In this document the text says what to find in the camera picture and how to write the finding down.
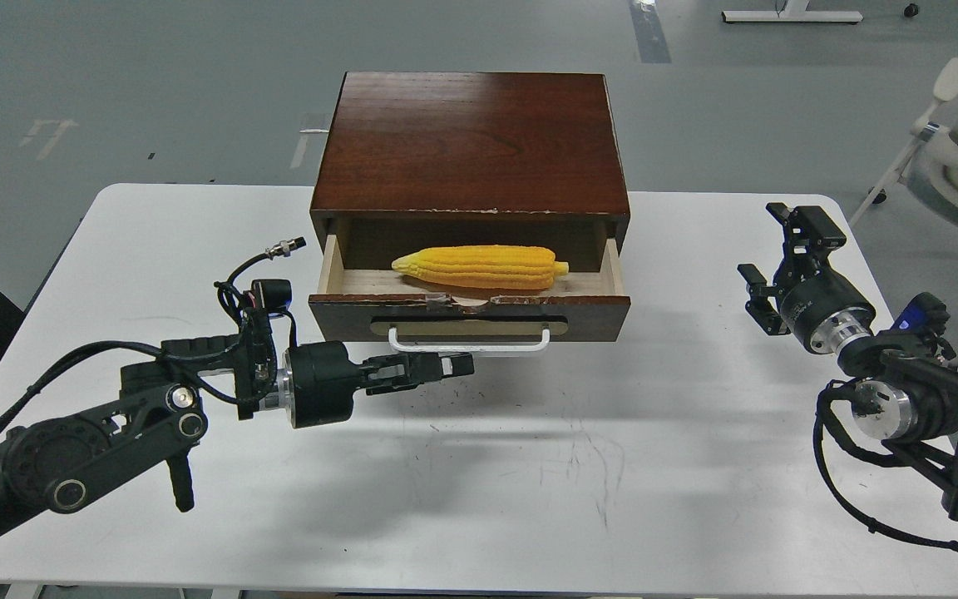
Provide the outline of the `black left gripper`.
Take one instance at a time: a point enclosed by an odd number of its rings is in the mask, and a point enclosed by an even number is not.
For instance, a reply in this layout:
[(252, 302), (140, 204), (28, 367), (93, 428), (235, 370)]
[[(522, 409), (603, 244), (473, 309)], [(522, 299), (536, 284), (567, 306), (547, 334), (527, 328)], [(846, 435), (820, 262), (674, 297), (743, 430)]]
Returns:
[(339, 341), (286, 349), (284, 365), (280, 392), (295, 429), (348, 420), (353, 396), (362, 388), (367, 395), (389, 394), (475, 374), (469, 353), (395, 353), (368, 358), (360, 365), (350, 360)]

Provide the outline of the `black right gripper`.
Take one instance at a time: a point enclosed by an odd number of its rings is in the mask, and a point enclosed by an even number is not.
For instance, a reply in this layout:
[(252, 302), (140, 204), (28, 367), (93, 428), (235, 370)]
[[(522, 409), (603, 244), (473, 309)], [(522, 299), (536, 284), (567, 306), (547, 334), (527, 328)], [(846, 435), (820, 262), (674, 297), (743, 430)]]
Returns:
[[(839, 354), (852, 341), (871, 336), (876, 311), (866, 296), (832, 270), (829, 255), (847, 245), (847, 235), (818, 205), (788, 208), (768, 202), (783, 229), (783, 261), (772, 287), (753, 263), (737, 265), (748, 292), (745, 310), (768, 336), (794, 334), (814, 355)], [(772, 304), (777, 299), (777, 310)]]

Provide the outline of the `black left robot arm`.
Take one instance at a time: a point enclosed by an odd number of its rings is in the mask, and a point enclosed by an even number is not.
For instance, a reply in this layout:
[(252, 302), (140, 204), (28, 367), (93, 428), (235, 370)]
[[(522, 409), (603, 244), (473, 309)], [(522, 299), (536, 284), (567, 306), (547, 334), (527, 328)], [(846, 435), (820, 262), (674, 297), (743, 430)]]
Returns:
[[(157, 346), (119, 340), (70, 350), (42, 373), (0, 416), (0, 537), (42, 512), (73, 514), (159, 466), (167, 466), (175, 506), (194, 505), (190, 450), (208, 432), (202, 397), (236, 407), (237, 417), (283, 409), (293, 428), (351, 418), (354, 395), (389, 394), (474, 372), (469, 353), (395, 353), (360, 364), (338, 341), (298, 344), (278, 356), (271, 320), (290, 318), (287, 280), (255, 280), (247, 291), (236, 278), (251, 266), (286, 257), (303, 238), (274, 244), (215, 283), (234, 334), (171, 339)], [(119, 395), (106, 404), (32, 425), (15, 426), (20, 410), (50, 383), (107, 350), (133, 350), (144, 363), (119, 372)]]

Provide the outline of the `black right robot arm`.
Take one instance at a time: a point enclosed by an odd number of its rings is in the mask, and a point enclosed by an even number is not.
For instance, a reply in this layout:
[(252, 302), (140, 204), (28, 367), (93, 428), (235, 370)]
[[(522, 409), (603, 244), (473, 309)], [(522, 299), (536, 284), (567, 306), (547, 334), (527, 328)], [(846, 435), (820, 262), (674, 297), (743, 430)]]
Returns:
[(741, 263), (745, 310), (768, 336), (790, 334), (813, 355), (836, 357), (844, 379), (817, 396), (811, 444), (817, 469), (837, 504), (868, 531), (912, 545), (958, 552), (888, 526), (856, 508), (837, 489), (822, 443), (831, 438), (852, 458), (879, 468), (909, 468), (936, 485), (950, 520), (958, 521), (958, 370), (944, 334), (946, 304), (921, 293), (890, 329), (874, 331), (873, 304), (830, 265), (847, 235), (822, 207), (768, 202), (782, 227), (783, 260), (772, 281)]

